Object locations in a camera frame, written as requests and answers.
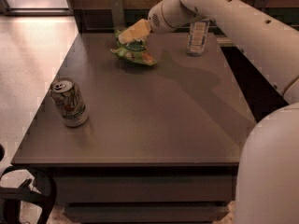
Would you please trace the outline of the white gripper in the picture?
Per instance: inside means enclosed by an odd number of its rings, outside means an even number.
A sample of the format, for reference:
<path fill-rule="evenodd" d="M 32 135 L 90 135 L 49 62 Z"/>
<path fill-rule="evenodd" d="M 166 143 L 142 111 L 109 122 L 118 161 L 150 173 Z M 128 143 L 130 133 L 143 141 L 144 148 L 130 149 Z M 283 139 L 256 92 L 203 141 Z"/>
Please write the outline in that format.
<path fill-rule="evenodd" d="M 174 32 L 177 28 L 198 21 L 200 16 L 188 10 L 180 0 L 163 0 L 154 6 L 147 20 L 140 20 L 122 31 L 118 39 L 121 44 L 131 43 L 144 38 L 150 31 L 156 34 Z"/>

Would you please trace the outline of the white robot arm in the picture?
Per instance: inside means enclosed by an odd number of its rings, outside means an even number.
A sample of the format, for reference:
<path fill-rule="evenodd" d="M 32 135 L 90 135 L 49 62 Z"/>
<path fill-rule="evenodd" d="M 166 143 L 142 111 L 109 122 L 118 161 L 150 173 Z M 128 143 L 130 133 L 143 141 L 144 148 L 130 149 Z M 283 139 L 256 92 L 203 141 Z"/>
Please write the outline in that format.
<path fill-rule="evenodd" d="M 214 21 L 287 103 L 258 122 L 243 147 L 235 224 L 299 224 L 299 32 L 240 0 L 163 0 L 119 40 L 166 34 L 201 17 Z"/>

